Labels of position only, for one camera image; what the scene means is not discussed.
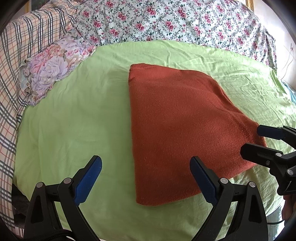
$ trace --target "plaid blanket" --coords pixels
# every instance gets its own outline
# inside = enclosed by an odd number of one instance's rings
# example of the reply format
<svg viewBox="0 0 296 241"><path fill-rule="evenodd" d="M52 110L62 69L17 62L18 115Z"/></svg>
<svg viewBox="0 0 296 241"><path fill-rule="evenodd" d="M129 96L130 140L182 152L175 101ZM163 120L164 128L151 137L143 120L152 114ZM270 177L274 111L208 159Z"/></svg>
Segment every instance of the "plaid blanket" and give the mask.
<svg viewBox="0 0 296 241"><path fill-rule="evenodd" d="M27 106L20 89L19 66L72 27L78 2L52 0L40 10L10 22L0 45L0 217L10 230L23 236L14 224L11 204L17 129Z"/></svg>

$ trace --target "wire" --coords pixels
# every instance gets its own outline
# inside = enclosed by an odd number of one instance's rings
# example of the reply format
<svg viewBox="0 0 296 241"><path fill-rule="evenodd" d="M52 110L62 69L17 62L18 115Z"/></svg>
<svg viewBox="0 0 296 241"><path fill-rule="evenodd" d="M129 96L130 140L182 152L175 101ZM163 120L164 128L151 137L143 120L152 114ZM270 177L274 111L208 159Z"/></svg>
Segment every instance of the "wire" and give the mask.
<svg viewBox="0 0 296 241"><path fill-rule="evenodd" d="M280 224L280 223L282 223L284 220L282 220L282 221L279 221L279 222L275 222L275 223L267 223L268 225L278 225L278 224Z"/></svg>
<svg viewBox="0 0 296 241"><path fill-rule="evenodd" d="M289 68L289 65L293 62L293 60L294 60L294 49L293 49L293 58L292 58L292 61L288 64L288 66L287 66L287 68L286 68L286 72L285 72L285 74L284 74L284 76L283 76L283 78L286 76L286 74L287 74L287 71L288 71L288 68Z"/></svg>

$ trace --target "blue gripper pad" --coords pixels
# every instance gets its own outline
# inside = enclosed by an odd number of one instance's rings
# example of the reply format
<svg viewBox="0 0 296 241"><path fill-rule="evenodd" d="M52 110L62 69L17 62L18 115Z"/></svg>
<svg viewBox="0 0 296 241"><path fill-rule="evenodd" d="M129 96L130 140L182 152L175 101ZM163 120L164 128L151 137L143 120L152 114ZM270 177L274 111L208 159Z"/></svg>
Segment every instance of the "blue gripper pad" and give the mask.
<svg viewBox="0 0 296 241"><path fill-rule="evenodd" d="M275 140L284 138L283 131L280 128L260 125L257 128L257 134L262 137L268 137Z"/></svg>
<svg viewBox="0 0 296 241"><path fill-rule="evenodd" d="M215 185L194 157L190 160L190 171L202 191L205 200L215 206L218 202Z"/></svg>
<svg viewBox="0 0 296 241"><path fill-rule="evenodd" d="M76 206L85 202L101 170L102 159L97 157L75 188L74 202Z"/></svg>

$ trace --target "floral fabric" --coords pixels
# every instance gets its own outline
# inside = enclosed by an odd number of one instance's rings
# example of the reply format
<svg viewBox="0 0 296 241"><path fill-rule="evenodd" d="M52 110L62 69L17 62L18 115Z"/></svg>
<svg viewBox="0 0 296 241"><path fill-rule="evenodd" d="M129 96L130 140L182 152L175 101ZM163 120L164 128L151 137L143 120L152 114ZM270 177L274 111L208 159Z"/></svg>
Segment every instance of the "floral fabric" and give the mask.
<svg viewBox="0 0 296 241"><path fill-rule="evenodd" d="M20 68L21 89L29 93L28 103L36 105L56 81L68 76L76 66L95 52L95 46L80 42L75 29L27 59Z"/></svg>
<svg viewBox="0 0 296 241"><path fill-rule="evenodd" d="M74 26L99 45L170 39L233 51L276 69L275 40L235 0L89 0Z"/></svg>

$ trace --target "silver screw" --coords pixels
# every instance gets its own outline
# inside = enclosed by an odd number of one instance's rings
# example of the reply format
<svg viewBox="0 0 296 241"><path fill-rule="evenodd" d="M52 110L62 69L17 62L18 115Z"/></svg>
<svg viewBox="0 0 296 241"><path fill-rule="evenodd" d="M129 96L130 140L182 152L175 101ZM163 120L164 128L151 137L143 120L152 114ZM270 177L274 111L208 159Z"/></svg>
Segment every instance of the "silver screw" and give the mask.
<svg viewBox="0 0 296 241"><path fill-rule="evenodd" d="M72 180L71 178L67 177L64 179L64 183L69 184L71 182L71 180Z"/></svg>
<svg viewBox="0 0 296 241"><path fill-rule="evenodd" d="M254 182L250 182L249 185L254 188L256 186L256 184Z"/></svg>
<svg viewBox="0 0 296 241"><path fill-rule="evenodd" d="M294 175L294 172L290 169L287 170L287 173L290 175L290 176L293 176Z"/></svg>
<svg viewBox="0 0 296 241"><path fill-rule="evenodd" d="M226 178L224 178L224 177L221 178L220 181L221 181L222 183L224 183L224 184L228 183L228 180L227 180Z"/></svg>
<svg viewBox="0 0 296 241"><path fill-rule="evenodd" d="M36 184L36 187L37 187L37 188L40 188L40 187L42 187L42 186L43 186L43 183L42 183L42 182L39 182L39 183Z"/></svg>

